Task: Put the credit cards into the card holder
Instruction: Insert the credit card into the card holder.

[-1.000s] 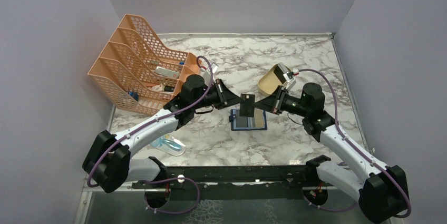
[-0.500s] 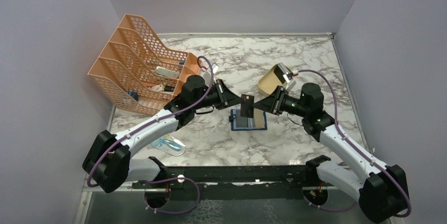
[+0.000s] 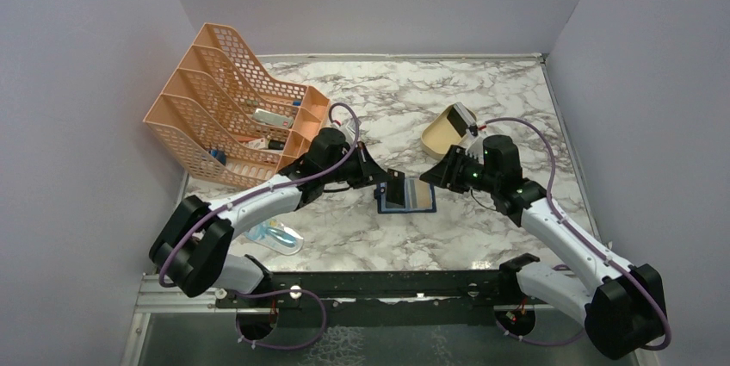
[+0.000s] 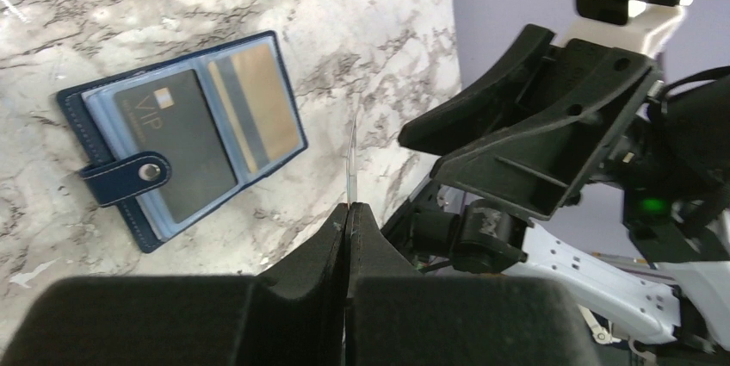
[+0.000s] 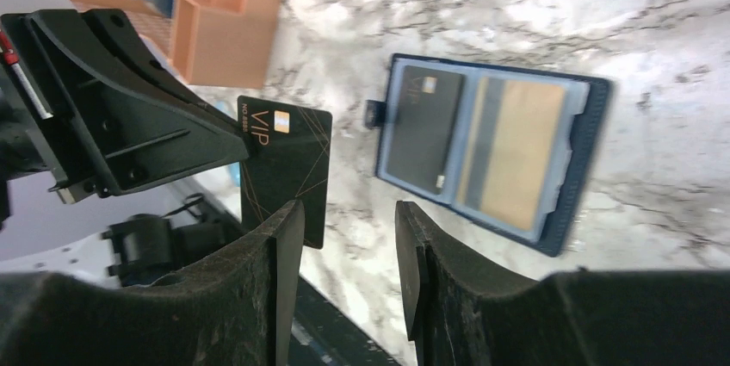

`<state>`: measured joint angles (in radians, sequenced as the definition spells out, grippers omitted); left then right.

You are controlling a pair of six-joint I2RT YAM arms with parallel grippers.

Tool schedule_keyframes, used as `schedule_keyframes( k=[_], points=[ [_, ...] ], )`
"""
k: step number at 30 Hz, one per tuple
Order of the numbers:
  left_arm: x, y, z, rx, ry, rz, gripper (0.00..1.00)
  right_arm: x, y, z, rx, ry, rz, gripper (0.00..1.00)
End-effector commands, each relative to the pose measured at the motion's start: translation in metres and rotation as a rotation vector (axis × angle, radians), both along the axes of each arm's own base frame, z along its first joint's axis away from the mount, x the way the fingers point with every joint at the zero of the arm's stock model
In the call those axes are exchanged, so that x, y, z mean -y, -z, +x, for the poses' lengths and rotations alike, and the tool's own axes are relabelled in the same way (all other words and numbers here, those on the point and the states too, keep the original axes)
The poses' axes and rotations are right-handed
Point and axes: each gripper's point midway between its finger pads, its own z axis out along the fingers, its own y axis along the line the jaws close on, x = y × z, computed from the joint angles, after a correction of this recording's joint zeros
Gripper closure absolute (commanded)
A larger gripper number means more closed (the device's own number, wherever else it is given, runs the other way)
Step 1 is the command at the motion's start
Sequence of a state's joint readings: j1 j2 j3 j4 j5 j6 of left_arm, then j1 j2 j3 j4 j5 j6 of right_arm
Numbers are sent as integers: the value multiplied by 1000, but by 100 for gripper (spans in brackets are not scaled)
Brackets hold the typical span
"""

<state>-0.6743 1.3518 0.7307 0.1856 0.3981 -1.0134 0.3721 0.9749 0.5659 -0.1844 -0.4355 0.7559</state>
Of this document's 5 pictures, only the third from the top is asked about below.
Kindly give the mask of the gold credit card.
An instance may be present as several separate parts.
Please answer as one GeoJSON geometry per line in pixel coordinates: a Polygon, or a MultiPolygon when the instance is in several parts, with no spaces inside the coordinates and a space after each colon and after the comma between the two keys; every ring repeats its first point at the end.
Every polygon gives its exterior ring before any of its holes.
{"type": "Polygon", "coordinates": [[[432,185],[420,179],[413,180],[411,198],[413,208],[418,211],[430,212],[434,207],[432,185]]]}

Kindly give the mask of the black credit card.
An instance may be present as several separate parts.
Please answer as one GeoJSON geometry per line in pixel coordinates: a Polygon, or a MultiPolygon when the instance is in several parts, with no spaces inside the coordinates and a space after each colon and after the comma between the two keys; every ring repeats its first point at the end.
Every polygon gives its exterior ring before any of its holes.
{"type": "Polygon", "coordinates": [[[385,183],[384,204],[387,209],[405,208],[405,174],[388,169],[389,179],[385,183]]]}

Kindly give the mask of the dark blue card holder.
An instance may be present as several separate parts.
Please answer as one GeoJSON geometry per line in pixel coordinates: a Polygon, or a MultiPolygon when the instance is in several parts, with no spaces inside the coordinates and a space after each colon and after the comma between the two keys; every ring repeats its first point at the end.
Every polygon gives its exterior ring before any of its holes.
{"type": "Polygon", "coordinates": [[[411,198],[411,192],[412,192],[412,184],[413,180],[417,178],[408,177],[405,179],[405,208],[403,209],[387,209],[384,204],[383,196],[385,194],[385,183],[380,183],[376,186],[374,189],[374,199],[377,206],[377,212],[379,214],[427,214],[427,213],[435,213],[437,211],[436,206],[436,194],[435,194],[435,188],[432,185],[432,189],[434,191],[434,207],[430,212],[424,212],[424,211],[418,211],[413,208],[412,206],[412,198],[411,198]]]}

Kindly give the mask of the beige oval tray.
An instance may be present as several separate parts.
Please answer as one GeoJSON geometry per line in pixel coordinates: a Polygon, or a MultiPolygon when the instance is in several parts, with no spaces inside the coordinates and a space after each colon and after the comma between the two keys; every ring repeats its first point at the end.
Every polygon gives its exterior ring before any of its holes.
{"type": "MultiPolygon", "coordinates": [[[[436,160],[441,160],[452,145],[459,146],[462,140],[462,137],[459,136],[447,121],[447,111],[451,105],[448,105],[421,134],[420,141],[424,152],[436,160]]],[[[474,112],[472,113],[475,116],[477,124],[477,116],[474,112]]]]}

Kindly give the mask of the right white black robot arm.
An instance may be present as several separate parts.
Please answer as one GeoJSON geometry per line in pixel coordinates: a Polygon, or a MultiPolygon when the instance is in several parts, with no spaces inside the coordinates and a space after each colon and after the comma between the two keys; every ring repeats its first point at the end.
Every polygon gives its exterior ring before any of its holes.
{"type": "Polygon", "coordinates": [[[421,180],[455,193],[488,193],[499,213],[537,237],[572,272],[559,273],[523,255],[500,266],[498,295],[544,301],[582,325],[604,356],[616,360],[669,337],[662,279],[650,264],[637,266],[576,226],[539,183],[523,175],[517,146],[489,136],[479,156],[452,145],[421,180]]]}

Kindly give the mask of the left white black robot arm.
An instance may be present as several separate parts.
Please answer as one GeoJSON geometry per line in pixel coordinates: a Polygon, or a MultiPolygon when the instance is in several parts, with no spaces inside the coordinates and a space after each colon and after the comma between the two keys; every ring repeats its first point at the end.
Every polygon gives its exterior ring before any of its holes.
{"type": "Polygon", "coordinates": [[[253,257],[230,255],[234,239],[314,202],[328,184],[360,189],[391,177],[362,142],[350,145],[341,131],[327,127],[307,152],[252,189],[214,202],[196,195],[184,198],[152,243],[149,258],[164,287],[177,287],[188,297],[222,288],[260,306],[270,295],[269,271],[253,257]]]}

